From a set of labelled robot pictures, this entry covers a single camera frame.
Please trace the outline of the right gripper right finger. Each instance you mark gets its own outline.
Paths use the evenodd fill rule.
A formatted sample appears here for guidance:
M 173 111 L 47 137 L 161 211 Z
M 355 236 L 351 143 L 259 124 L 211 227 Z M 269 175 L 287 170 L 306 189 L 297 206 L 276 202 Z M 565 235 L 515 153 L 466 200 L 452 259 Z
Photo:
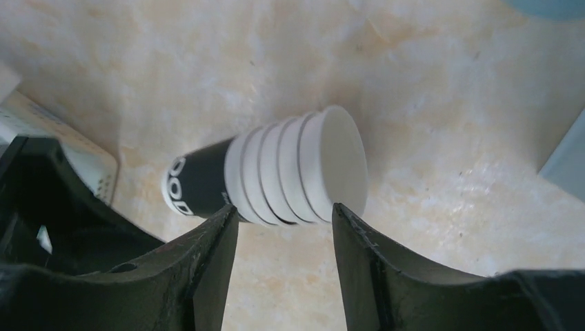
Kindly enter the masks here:
M 332 211 L 349 330 L 583 330 L 583 270 L 513 270 L 481 277 L 432 261 Z

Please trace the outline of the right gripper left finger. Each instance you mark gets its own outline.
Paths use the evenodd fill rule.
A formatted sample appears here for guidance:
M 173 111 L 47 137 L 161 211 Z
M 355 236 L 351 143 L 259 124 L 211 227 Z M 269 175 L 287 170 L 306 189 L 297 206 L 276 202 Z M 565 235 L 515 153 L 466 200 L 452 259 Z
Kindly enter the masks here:
M 98 199 L 54 138 L 1 155 L 2 330 L 220 330 L 239 216 L 163 242 Z

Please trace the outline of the stack of paper cups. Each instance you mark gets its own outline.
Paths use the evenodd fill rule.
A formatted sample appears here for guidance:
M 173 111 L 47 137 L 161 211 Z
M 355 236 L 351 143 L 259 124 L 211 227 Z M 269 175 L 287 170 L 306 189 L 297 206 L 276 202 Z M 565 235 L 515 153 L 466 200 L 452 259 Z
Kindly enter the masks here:
M 185 216 L 206 218 L 233 205 L 259 225 L 330 223 L 337 203 L 364 213 L 366 153 L 350 113 L 328 106 L 178 156 L 161 193 Z

